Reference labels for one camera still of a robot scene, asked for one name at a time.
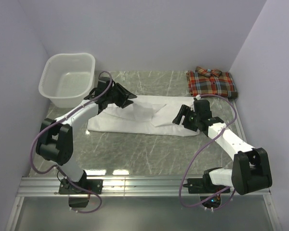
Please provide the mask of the white long sleeve shirt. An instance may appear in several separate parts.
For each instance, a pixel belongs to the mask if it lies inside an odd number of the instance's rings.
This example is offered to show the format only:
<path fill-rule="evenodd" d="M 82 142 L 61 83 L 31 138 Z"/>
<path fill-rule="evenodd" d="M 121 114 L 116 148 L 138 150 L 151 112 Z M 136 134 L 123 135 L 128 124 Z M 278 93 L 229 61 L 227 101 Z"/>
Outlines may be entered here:
<path fill-rule="evenodd" d="M 89 119 L 87 129 L 99 132 L 196 136 L 199 131 L 191 131 L 172 122 L 181 106 L 184 104 L 193 107 L 193 101 L 192 97 L 139 95 L 124 109 L 110 104 L 99 115 Z"/>

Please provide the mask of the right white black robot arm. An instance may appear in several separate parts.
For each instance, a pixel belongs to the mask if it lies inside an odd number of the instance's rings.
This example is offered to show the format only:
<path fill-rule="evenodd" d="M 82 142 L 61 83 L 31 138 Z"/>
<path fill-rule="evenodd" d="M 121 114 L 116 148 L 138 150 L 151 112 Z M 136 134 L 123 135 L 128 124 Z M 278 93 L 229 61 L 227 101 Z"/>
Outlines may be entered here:
<path fill-rule="evenodd" d="M 228 193 L 234 188 L 245 195 L 272 186 L 272 175 L 267 151 L 255 148 L 227 128 L 219 117 L 213 117 L 208 100 L 194 100 L 194 106 L 182 105 L 173 120 L 191 131 L 200 131 L 219 144 L 233 161 L 232 169 L 221 167 L 204 171 L 201 178 L 188 178 L 183 187 L 189 193 Z"/>

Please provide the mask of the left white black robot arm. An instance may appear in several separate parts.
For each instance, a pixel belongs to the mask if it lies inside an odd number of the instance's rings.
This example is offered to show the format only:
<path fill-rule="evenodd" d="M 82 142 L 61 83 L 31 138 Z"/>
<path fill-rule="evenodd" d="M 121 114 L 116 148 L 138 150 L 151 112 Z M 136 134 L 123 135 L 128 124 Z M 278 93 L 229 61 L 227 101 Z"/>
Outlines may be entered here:
<path fill-rule="evenodd" d="M 78 129 L 89 119 L 99 115 L 110 104 L 126 108 L 137 96 L 112 77 L 100 77 L 97 87 L 84 97 L 81 103 L 65 115 L 45 119 L 34 141 L 36 154 L 52 161 L 75 193 L 83 193 L 88 186 L 87 174 L 73 159 L 73 138 Z"/>

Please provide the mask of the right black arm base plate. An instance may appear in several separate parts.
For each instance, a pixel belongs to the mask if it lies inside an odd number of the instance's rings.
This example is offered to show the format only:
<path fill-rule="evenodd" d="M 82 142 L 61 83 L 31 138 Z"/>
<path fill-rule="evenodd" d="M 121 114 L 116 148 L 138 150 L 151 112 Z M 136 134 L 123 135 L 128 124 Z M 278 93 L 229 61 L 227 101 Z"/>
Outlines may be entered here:
<path fill-rule="evenodd" d="M 187 188 L 189 194 L 214 194 L 224 188 L 222 185 L 213 185 L 211 180 L 203 178 L 188 178 L 187 183 L 183 184 L 184 188 Z M 221 195 L 218 194 L 213 198 L 205 201 L 202 205 L 205 208 L 216 209 L 221 205 Z"/>

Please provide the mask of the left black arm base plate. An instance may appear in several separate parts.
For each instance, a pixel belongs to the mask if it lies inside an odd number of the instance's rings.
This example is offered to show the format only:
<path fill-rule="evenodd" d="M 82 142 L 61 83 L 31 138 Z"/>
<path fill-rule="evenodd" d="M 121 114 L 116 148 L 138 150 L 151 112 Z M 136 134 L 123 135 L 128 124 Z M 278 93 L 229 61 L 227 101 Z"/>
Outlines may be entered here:
<path fill-rule="evenodd" d="M 102 193 L 102 179 L 84 179 L 80 182 L 71 183 L 68 179 L 62 179 L 59 186 L 59 195 L 68 196 L 69 207 L 78 213 L 91 213 L 97 211 L 102 205 L 100 194 Z M 89 205 L 90 199 L 96 196 L 98 199 L 97 208 L 90 211 L 79 211 Z"/>

